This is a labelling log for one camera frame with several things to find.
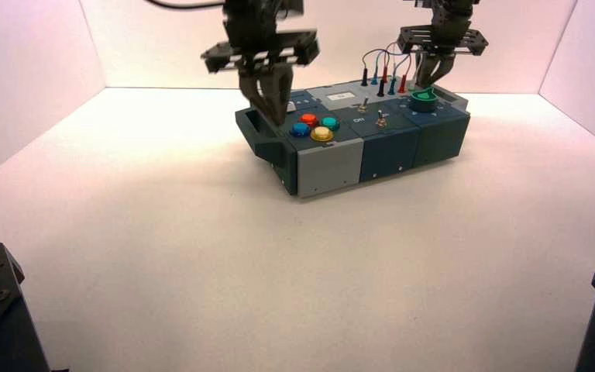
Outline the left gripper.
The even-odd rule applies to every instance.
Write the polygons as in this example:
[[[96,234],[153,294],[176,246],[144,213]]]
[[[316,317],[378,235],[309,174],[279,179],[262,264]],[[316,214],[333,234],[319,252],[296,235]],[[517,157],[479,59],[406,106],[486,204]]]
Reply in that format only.
[[[275,126],[283,125],[293,67],[307,66],[319,55],[317,30],[234,29],[227,37],[201,55],[208,72],[236,69],[240,91],[251,106]]]

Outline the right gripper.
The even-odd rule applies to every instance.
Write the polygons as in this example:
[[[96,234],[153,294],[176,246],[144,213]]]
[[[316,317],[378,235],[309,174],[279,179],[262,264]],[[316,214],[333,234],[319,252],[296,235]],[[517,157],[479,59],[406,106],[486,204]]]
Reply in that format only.
[[[417,70],[414,79],[418,87],[427,88],[452,70],[455,53],[480,56],[489,42],[476,29],[467,29],[464,34],[458,31],[445,33],[440,27],[420,25],[401,27],[397,45],[402,53],[410,53],[412,50],[426,52],[420,53],[416,58]],[[434,56],[431,53],[443,54]]]

